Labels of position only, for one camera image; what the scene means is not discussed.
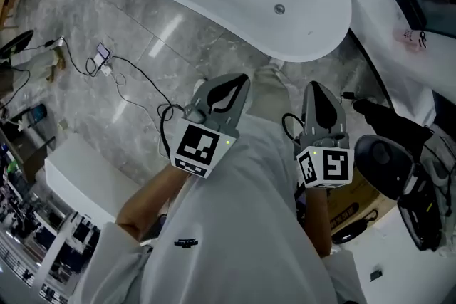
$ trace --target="white shirt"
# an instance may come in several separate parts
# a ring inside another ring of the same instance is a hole
[[[151,253],[115,224],[102,230],[74,303],[366,302],[351,253],[321,260],[296,220],[281,126],[244,115],[238,130],[209,178],[186,182]]]

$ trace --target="bathtub drain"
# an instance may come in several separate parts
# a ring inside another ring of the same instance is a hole
[[[283,13],[285,13],[285,7],[284,7],[282,4],[277,4],[277,5],[274,7],[274,11],[275,11],[277,14],[283,14]]]

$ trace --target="cardboard box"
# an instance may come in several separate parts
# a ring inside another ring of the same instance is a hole
[[[330,191],[328,210],[331,233],[334,234],[350,223],[363,218],[374,209],[378,210],[377,221],[395,205],[394,200],[382,195],[355,168],[351,184]]]

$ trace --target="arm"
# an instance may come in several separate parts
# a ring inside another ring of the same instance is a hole
[[[329,256],[332,241],[326,189],[308,189],[306,191],[304,231],[320,257]]]
[[[167,165],[128,199],[118,214],[116,224],[139,241],[155,223],[166,201],[181,190],[188,176],[187,172]]]

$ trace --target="marble floor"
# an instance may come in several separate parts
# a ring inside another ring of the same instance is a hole
[[[29,47],[64,35],[73,59],[85,70],[86,58],[95,55],[103,42],[115,55],[142,68],[175,103],[184,105],[195,82],[230,71],[252,75],[269,58],[233,33],[171,0],[21,0],[16,18],[19,28],[4,30],[5,43],[16,34],[33,29]],[[27,61],[40,51],[24,51],[14,63]],[[115,74],[122,73],[126,85],[121,93],[144,105],[155,123],[156,108],[163,103],[154,88],[127,63],[114,60]],[[359,96],[384,97],[366,60],[349,36],[332,53],[309,63],[285,63],[282,78],[290,91],[295,112],[299,112],[304,88],[317,80],[339,96],[355,91]],[[57,135],[61,143],[69,131],[82,134],[108,161],[136,182],[143,184],[167,163],[157,151],[159,136],[147,114],[123,102],[112,78],[100,74],[89,78],[68,62],[52,84],[27,85],[11,104],[11,114],[36,103],[50,111],[43,133]],[[363,117],[347,111],[351,144],[372,132]],[[67,130],[57,128],[65,120]],[[173,122],[167,125],[171,137]]]

